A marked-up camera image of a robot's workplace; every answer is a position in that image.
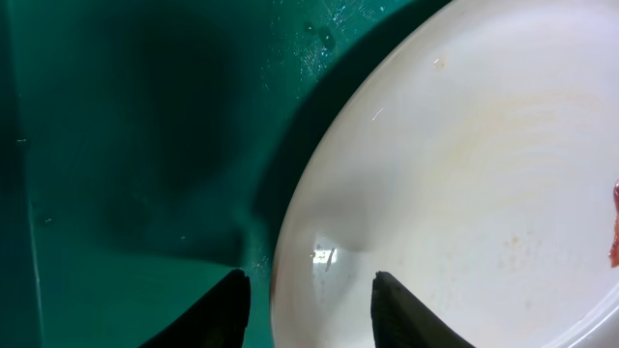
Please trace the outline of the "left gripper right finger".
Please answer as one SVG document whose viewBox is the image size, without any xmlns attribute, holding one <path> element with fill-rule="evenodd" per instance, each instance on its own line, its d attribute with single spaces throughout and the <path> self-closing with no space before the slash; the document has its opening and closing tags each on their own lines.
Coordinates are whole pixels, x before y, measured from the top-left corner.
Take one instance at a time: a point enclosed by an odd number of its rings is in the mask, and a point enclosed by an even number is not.
<svg viewBox="0 0 619 348">
<path fill-rule="evenodd" d="M 474 348 L 388 272 L 372 281 L 370 316 L 376 348 Z"/>
</svg>

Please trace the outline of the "white plate pink rim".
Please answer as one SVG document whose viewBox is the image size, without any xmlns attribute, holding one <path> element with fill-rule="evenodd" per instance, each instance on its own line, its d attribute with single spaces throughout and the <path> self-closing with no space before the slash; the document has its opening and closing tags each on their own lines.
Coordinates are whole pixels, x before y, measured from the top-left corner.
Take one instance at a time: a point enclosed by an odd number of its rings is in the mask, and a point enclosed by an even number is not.
<svg viewBox="0 0 619 348">
<path fill-rule="evenodd" d="M 393 274 L 477 347 L 614 347 L 616 0 L 454 1 L 364 81 L 288 206 L 278 347 L 370 347 Z"/>
</svg>

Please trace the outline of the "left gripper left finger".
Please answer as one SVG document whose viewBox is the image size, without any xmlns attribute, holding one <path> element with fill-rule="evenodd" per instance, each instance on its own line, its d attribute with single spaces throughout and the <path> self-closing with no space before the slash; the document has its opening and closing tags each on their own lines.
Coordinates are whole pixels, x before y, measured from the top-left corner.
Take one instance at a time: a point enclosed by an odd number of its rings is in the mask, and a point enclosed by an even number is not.
<svg viewBox="0 0 619 348">
<path fill-rule="evenodd" d="M 250 278 L 234 269 L 140 348 L 241 348 L 250 310 Z"/>
</svg>

